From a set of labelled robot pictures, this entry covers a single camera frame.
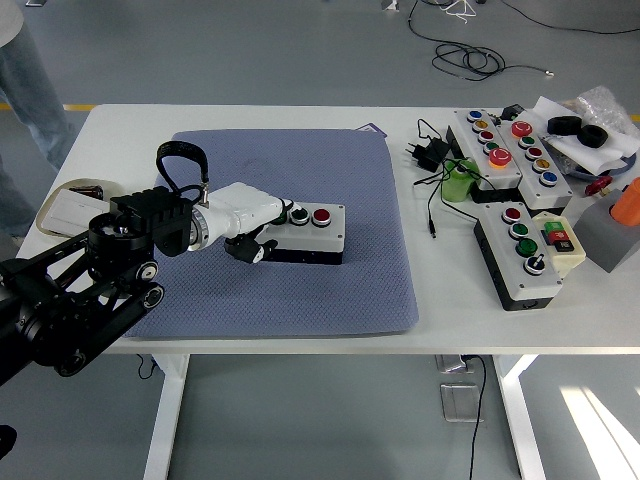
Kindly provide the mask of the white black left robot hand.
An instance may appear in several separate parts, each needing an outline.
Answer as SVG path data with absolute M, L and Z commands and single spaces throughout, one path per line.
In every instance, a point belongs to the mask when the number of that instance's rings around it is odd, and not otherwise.
M 224 238 L 227 253 L 245 263 L 267 258 L 277 247 L 276 240 L 259 244 L 256 237 L 283 214 L 302 207 L 286 199 L 274 197 L 241 182 L 214 191 L 204 204 L 192 211 L 190 250 L 207 248 Z

